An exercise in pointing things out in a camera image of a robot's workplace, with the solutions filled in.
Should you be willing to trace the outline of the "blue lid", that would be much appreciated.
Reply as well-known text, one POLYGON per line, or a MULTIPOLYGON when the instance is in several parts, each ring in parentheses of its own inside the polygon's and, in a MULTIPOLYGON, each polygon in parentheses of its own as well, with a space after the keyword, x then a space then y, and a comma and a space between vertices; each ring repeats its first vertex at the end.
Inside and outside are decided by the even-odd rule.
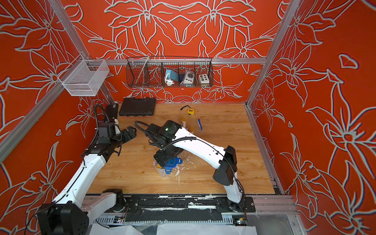
POLYGON ((164 167, 164 172, 166 174, 171 174, 172 170, 177 166, 177 165, 181 165, 183 163, 183 160, 179 157, 175 157, 173 159, 170 159, 169 161, 167 161, 167 163, 165 164, 165 167, 164 167))

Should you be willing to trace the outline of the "clear plastic container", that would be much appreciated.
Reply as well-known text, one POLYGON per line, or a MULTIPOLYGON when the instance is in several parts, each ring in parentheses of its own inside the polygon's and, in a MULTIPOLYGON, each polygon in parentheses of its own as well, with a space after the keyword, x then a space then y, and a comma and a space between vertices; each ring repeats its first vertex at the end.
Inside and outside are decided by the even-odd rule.
POLYGON ((171 175, 171 172, 172 172, 171 167, 162 168, 157 162, 154 163, 154 167, 161 177, 166 178, 171 175))

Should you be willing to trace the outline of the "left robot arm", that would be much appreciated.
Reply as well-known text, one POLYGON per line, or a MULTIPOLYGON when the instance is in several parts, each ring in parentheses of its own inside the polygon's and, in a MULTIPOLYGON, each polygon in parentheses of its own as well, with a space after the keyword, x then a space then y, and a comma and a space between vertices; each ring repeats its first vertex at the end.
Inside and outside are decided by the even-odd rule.
POLYGON ((94 179, 113 153, 119 155, 121 146, 136 138, 136 128, 120 130, 114 122, 101 124, 93 142, 83 153, 80 167, 51 203, 37 211, 42 235, 86 235, 90 226, 107 210, 124 212, 126 201, 121 189, 105 190, 99 198, 83 205, 94 179))

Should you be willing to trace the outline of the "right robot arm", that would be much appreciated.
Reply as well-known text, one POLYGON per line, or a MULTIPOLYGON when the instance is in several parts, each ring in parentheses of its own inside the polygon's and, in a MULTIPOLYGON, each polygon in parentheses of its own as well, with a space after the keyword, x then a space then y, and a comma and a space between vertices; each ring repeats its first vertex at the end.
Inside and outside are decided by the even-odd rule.
POLYGON ((214 168, 213 179, 224 187, 230 209, 238 206, 246 212, 246 193, 238 179, 237 154, 232 146, 211 144, 172 120, 163 126, 144 125, 147 128, 140 130, 149 138, 149 144, 158 148, 154 160, 160 168, 165 169, 183 151, 192 153, 214 168))

